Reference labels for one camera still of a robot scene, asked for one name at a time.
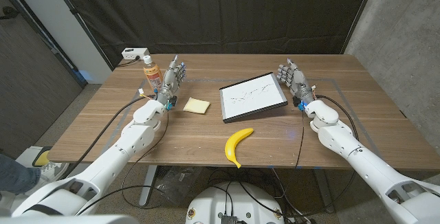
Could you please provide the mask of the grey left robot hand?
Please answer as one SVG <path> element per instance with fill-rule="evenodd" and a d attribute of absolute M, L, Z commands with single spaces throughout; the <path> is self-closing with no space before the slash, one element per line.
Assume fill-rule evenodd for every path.
<path fill-rule="evenodd" d="M 179 56 L 176 54 L 164 74 L 162 86 L 157 93 L 156 100 L 168 106 L 177 99 L 177 91 L 186 76 L 186 66 L 183 62 L 178 62 Z"/>

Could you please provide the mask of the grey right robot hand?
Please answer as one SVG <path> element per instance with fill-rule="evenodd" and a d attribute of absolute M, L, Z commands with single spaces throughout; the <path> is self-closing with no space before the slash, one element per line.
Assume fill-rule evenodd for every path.
<path fill-rule="evenodd" d="M 290 58 L 287 59 L 287 65 L 279 65 L 276 77 L 289 88 L 294 106 L 301 111 L 316 99 L 304 73 Z"/>

